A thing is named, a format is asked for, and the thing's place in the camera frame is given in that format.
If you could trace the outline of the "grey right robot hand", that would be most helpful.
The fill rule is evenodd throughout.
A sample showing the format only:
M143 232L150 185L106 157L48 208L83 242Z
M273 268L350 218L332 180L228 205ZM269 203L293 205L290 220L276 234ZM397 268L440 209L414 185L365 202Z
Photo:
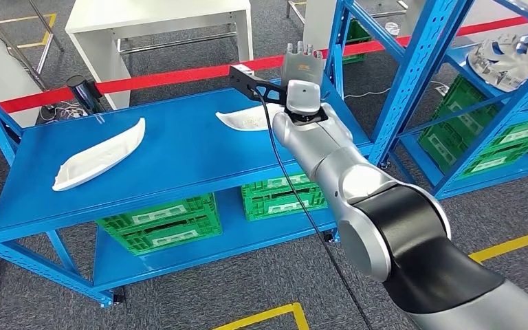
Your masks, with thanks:
M312 44L302 41L287 44L281 67L282 87L290 80L303 80L321 86L325 60L320 50L314 50Z

